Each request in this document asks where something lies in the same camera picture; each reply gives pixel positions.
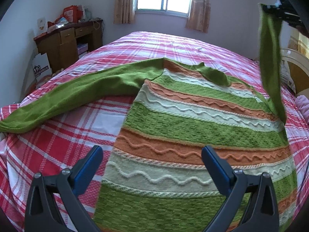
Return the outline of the green striped knit sweater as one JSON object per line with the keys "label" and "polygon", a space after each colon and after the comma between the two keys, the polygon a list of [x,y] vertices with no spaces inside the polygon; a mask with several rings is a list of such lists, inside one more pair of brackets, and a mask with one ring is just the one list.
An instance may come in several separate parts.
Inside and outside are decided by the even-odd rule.
{"label": "green striped knit sweater", "polygon": [[260,14],[268,98],[204,63],[149,59],[61,84],[2,120],[1,131],[21,134],[105,96],[133,95],[92,218],[100,231],[204,231],[226,199],[202,161],[205,146],[233,169],[270,174],[284,231],[296,208],[297,177],[281,98],[282,21],[262,5]]}

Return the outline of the patterned pillow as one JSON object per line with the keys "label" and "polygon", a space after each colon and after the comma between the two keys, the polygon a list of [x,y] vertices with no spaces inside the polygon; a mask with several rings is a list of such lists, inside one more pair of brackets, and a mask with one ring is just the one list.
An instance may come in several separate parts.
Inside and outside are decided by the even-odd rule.
{"label": "patterned pillow", "polygon": [[281,62],[281,67],[280,67],[280,78],[281,78],[281,83],[286,86],[290,92],[293,94],[296,94],[296,88],[294,81],[290,75],[289,70],[286,68],[285,64]]}

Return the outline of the red plaid bed sheet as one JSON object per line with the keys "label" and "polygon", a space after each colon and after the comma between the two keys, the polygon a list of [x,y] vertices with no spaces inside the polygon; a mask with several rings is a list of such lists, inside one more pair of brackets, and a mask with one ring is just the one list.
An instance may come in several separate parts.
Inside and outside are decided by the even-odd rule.
{"label": "red plaid bed sheet", "polygon": [[[167,58],[182,64],[206,66],[236,77],[268,98],[260,80],[259,64],[230,50],[185,37],[153,32],[133,32],[92,51],[52,78],[21,103],[1,108],[1,121],[15,110],[46,95],[75,78],[105,69],[149,59]],[[297,177],[296,208],[293,218],[308,198],[308,124],[288,89],[281,89],[287,116],[285,130]],[[98,145],[103,160],[80,201],[94,217],[105,167],[116,137],[135,97],[105,96],[54,116],[21,134],[3,132],[1,141],[1,208],[22,231],[30,185],[37,172],[43,176],[72,168]]]}

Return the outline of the cream wooden headboard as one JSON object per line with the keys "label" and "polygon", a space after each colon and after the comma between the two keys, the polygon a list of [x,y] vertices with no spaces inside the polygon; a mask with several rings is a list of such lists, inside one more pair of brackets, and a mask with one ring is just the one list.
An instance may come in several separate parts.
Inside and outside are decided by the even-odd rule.
{"label": "cream wooden headboard", "polygon": [[288,47],[281,49],[281,59],[294,81],[295,95],[308,97],[308,37],[293,29]]}

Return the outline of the red gift bag on desk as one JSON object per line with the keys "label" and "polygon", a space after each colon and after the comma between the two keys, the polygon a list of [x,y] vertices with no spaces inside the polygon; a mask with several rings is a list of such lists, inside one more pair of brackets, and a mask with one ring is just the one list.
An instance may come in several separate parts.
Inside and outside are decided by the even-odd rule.
{"label": "red gift bag on desk", "polygon": [[71,5],[64,8],[55,23],[58,23],[61,18],[65,18],[69,23],[78,23],[84,18],[84,7],[82,5]]}

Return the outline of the left beige curtain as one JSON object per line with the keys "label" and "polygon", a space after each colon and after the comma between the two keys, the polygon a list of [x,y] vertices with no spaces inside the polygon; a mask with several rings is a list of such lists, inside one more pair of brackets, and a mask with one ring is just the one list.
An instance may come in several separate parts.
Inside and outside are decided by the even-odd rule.
{"label": "left beige curtain", "polygon": [[135,0],[115,0],[114,24],[133,24],[135,22]]}

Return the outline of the beige curtain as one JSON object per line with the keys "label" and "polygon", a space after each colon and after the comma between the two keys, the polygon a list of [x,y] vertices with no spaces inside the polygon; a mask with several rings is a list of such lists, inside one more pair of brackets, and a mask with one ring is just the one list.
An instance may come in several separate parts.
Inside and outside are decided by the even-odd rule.
{"label": "beige curtain", "polygon": [[135,22],[135,0],[115,0],[114,24],[133,24]]}
{"label": "beige curtain", "polygon": [[191,0],[186,28],[208,33],[210,23],[210,0]]}

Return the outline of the pink pillow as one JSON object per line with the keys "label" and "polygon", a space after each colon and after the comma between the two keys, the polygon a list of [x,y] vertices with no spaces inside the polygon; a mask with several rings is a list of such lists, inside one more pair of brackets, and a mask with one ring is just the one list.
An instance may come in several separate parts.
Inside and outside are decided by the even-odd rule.
{"label": "pink pillow", "polygon": [[295,104],[307,124],[309,124],[309,99],[305,95],[300,95],[296,98]]}

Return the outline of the brown wooden desk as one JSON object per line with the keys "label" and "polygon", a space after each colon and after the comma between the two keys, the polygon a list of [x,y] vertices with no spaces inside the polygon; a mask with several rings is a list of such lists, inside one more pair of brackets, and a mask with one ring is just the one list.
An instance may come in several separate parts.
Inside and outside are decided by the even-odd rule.
{"label": "brown wooden desk", "polygon": [[78,46],[86,44],[86,52],[103,46],[103,19],[95,18],[81,23],[68,23],[50,33],[34,37],[38,52],[47,54],[52,72],[66,69],[75,64],[81,51]]}

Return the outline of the right beige curtain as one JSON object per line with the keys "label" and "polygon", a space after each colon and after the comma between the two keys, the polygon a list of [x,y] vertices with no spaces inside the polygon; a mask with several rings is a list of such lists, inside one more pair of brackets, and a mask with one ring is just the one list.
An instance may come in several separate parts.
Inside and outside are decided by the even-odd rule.
{"label": "right beige curtain", "polygon": [[210,0],[191,0],[186,28],[208,33],[210,23]]}

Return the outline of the white paper bag black print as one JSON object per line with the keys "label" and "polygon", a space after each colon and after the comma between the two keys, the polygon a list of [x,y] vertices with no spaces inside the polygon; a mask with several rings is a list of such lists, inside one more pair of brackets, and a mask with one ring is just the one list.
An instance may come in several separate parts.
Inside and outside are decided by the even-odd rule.
{"label": "white paper bag black print", "polygon": [[43,78],[52,74],[52,69],[46,53],[39,53],[34,57],[32,61],[32,69],[37,82],[40,82]]}

